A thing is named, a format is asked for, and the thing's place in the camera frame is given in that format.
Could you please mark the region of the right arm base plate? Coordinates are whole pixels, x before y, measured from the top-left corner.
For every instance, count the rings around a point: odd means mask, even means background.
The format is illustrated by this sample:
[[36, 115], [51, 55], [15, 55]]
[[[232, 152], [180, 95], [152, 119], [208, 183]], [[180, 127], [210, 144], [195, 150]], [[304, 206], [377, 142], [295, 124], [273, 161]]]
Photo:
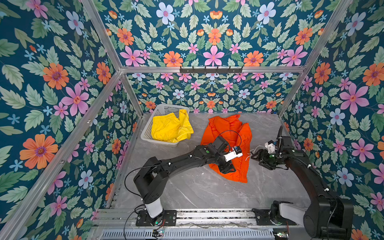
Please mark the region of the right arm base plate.
[[270, 209], [252, 209], [258, 226], [296, 226], [297, 224], [291, 220], [285, 219], [276, 211]]

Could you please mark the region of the orange shorts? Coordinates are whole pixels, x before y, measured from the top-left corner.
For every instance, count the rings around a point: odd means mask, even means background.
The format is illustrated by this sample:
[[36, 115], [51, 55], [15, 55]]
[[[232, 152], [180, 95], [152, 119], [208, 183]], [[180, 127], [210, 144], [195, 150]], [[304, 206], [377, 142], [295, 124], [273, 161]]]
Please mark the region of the orange shorts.
[[236, 169], [234, 173], [222, 174], [219, 167], [210, 164], [209, 167], [223, 178], [240, 183], [247, 183], [249, 169], [250, 144], [252, 141], [252, 131], [248, 123], [239, 120], [240, 115], [233, 115], [227, 118], [213, 117], [209, 119], [209, 124], [205, 129], [201, 145], [208, 145], [218, 137], [223, 137], [231, 147], [240, 147], [243, 155], [232, 160]]

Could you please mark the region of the aluminium mounting rail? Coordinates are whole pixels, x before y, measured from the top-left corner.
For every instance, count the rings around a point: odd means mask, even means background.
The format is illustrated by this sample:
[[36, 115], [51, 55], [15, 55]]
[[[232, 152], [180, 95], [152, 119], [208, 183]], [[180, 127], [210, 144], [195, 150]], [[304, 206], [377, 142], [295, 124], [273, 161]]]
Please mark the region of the aluminium mounting rail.
[[[94, 220], [94, 226], [98, 227], [136, 227], [138, 213], [141, 210], [131, 209], [107, 209], [100, 210]], [[201, 226], [216, 227], [234, 225], [241, 228], [246, 227], [272, 227], [279, 226], [258, 226], [255, 214], [252, 209], [176, 209], [176, 226]], [[297, 225], [293, 227], [302, 228], [304, 225], [291, 220]]]

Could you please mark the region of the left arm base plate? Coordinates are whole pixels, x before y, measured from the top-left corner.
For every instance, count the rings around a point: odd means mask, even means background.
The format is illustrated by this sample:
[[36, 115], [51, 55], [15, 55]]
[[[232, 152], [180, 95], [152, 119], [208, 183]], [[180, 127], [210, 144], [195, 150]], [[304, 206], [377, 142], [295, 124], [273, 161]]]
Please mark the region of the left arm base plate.
[[137, 227], [168, 227], [175, 226], [177, 220], [176, 210], [163, 210], [157, 217], [151, 218], [149, 213], [141, 210], [138, 213], [136, 226]]

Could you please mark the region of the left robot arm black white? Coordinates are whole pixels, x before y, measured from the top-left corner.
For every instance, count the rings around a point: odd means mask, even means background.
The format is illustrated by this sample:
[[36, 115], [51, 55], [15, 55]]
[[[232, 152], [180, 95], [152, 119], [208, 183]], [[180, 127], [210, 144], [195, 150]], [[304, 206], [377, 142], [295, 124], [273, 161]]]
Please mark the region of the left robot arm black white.
[[240, 147], [231, 147], [223, 137], [217, 137], [213, 143], [198, 145], [192, 151], [172, 159], [148, 159], [134, 177], [135, 186], [146, 208], [141, 219], [147, 219], [151, 226], [164, 224], [165, 210], [160, 197], [173, 176], [211, 164], [216, 165], [224, 175], [235, 173], [232, 160], [242, 155]]

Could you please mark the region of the yellow shorts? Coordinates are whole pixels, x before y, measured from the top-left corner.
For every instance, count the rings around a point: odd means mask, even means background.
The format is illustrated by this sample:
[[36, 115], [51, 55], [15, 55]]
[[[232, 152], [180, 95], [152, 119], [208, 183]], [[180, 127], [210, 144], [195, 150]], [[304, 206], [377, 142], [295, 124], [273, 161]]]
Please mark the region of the yellow shorts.
[[193, 133], [189, 114], [185, 109], [179, 110], [178, 118], [175, 113], [153, 117], [151, 135], [156, 141], [178, 143], [190, 139]]

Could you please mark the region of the black hook rail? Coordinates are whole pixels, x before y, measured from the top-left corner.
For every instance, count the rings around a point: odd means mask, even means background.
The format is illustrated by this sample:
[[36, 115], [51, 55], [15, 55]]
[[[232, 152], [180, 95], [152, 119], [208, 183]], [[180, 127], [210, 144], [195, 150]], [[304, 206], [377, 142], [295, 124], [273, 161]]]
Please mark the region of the black hook rail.
[[238, 74], [243, 67], [180, 67], [180, 73], [186, 74]]

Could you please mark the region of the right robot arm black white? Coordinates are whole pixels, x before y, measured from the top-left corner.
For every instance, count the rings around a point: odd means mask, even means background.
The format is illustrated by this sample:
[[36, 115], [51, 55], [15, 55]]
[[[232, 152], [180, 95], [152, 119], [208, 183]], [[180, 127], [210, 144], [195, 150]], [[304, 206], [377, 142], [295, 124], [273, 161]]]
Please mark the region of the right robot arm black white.
[[351, 238], [353, 204], [340, 198], [327, 186], [307, 154], [295, 149], [288, 137], [278, 137], [277, 142], [269, 141], [263, 149], [256, 148], [251, 154], [251, 159], [271, 171], [282, 166], [293, 171], [311, 201], [306, 210], [290, 202], [274, 201], [268, 215], [257, 217], [258, 220], [269, 221], [274, 225], [295, 223], [303, 226], [311, 238], [323, 240]]

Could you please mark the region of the white plastic laundry basket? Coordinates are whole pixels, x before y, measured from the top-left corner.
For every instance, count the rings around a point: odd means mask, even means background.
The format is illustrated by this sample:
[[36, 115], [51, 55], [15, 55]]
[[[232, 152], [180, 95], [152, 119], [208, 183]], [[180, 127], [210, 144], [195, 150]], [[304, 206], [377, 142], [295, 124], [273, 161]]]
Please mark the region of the white plastic laundry basket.
[[153, 118], [157, 116], [165, 116], [170, 113], [174, 113], [175, 116], [179, 118], [179, 111], [182, 109], [186, 110], [187, 114], [189, 114], [190, 109], [188, 107], [178, 106], [178, 105], [168, 105], [168, 104], [157, 105], [141, 133], [141, 139], [143, 141], [147, 141], [152, 144], [176, 147], [178, 143], [168, 143], [168, 142], [163, 142], [163, 141], [158, 141], [153, 139], [152, 137]]

